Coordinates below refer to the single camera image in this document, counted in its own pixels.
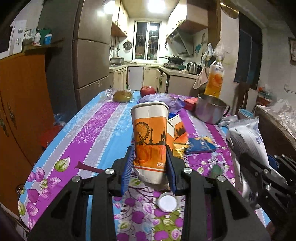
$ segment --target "cabinet handle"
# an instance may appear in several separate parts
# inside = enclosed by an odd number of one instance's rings
[[[5,135],[6,135],[7,137],[9,137],[8,132],[7,132],[7,130],[6,130],[6,125],[5,125],[4,120],[3,120],[2,118],[0,119],[0,126],[2,127],[2,129],[3,129],[4,133],[5,133]]]
[[[16,123],[16,120],[15,120],[15,116],[13,114],[13,111],[12,111],[8,101],[7,101],[7,107],[8,107],[8,110],[9,110],[10,120],[13,122],[13,126],[17,129],[17,123]]]

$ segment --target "apple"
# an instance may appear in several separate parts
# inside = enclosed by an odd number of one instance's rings
[[[154,95],[156,93],[155,89],[152,86],[143,86],[140,89],[140,95],[141,97],[144,97],[146,95]]]

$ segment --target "plastic bottle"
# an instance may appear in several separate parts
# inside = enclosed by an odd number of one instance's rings
[[[41,38],[40,33],[36,33],[35,38],[34,38],[34,45],[40,44],[40,38]]]
[[[216,60],[210,65],[209,77],[205,94],[219,97],[224,78],[224,68],[221,63],[222,57],[217,56]]]

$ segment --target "window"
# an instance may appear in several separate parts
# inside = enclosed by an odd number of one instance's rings
[[[134,59],[157,59],[159,27],[160,23],[136,21]]]
[[[254,90],[260,75],[262,32],[255,23],[239,13],[239,54],[235,82],[247,82]]]

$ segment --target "orange printed paper cup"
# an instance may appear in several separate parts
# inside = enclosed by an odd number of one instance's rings
[[[136,150],[134,170],[144,182],[168,182],[165,175],[168,115],[168,106],[159,101],[137,104],[131,109]]]

